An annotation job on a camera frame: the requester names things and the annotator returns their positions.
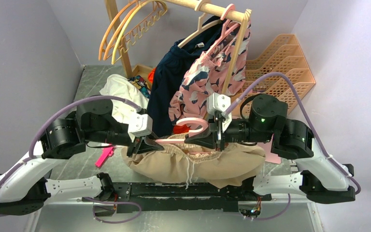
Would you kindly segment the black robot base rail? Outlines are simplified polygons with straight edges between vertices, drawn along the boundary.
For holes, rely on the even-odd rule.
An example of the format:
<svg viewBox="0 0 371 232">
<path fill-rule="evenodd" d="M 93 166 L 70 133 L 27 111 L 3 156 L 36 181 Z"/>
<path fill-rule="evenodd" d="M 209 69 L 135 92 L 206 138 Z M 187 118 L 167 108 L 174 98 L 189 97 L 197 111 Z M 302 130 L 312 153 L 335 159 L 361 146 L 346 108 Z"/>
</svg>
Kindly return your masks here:
<svg viewBox="0 0 371 232">
<path fill-rule="evenodd" d="M 100 204 L 93 207 L 98 217 L 111 217 L 116 213 L 138 211 L 177 210 L 222 210 L 238 212 L 239 202 L 258 200 L 270 201 L 271 195 L 254 193 L 253 178 L 243 181 L 241 186 L 217 188 L 209 183 L 185 184 L 113 182 L 106 173 L 100 178 L 102 193 L 95 200 L 119 202 L 117 206 Z"/>
</svg>

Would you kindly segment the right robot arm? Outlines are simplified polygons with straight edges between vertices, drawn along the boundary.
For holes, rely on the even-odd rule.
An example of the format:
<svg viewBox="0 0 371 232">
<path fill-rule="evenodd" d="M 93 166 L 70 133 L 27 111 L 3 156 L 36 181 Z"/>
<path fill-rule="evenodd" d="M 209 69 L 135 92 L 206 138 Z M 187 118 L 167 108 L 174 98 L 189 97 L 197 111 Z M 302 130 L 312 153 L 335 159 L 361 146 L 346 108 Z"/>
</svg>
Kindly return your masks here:
<svg viewBox="0 0 371 232">
<path fill-rule="evenodd" d="M 326 157 L 313 131 L 303 122 L 287 118 L 288 105 L 268 94 L 257 94 L 244 101 L 250 104 L 249 117 L 231 121 L 224 129 L 223 117 L 215 113 L 209 126 L 197 135 L 188 135 L 187 144 L 223 150 L 231 143 L 270 143 L 271 153 L 295 161 L 295 174 L 255 176 L 242 186 L 242 196 L 253 200 L 269 194 L 297 194 L 321 203 L 345 203 L 356 199 L 350 184 L 354 168 L 351 164 L 333 164 Z"/>
</svg>

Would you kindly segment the beige drawstring shorts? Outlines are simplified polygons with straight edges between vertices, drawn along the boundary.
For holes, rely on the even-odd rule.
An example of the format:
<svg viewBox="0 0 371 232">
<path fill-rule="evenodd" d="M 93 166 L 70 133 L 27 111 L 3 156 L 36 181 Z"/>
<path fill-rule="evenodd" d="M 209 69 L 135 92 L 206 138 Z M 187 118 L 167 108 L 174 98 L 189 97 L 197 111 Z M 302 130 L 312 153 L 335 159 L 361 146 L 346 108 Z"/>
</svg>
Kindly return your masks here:
<svg viewBox="0 0 371 232">
<path fill-rule="evenodd" d="M 203 179 L 217 188 L 241 186 L 260 173 L 265 150 L 257 145 L 229 143 L 223 151 L 192 144 L 166 144 L 162 151 L 126 155 L 123 162 L 133 171 L 157 182 L 177 184 Z"/>
</svg>

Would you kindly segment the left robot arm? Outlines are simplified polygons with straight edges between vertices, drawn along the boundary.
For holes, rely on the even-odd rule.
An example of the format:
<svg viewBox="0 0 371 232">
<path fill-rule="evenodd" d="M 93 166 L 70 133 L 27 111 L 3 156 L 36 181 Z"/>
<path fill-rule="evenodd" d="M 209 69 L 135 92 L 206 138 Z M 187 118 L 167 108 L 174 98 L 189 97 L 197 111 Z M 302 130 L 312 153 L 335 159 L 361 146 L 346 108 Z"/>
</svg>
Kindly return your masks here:
<svg viewBox="0 0 371 232">
<path fill-rule="evenodd" d="M 88 143 L 125 146 L 128 155 L 162 150 L 146 110 L 115 96 L 92 96 L 76 101 L 49 118 L 33 138 L 29 151 L 0 174 L 0 217 L 22 216 L 46 203 L 83 197 L 113 204 L 116 191 L 110 176 L 66 181 L 45 178 L 54 167 L 85 152 Z"/>
</svg>

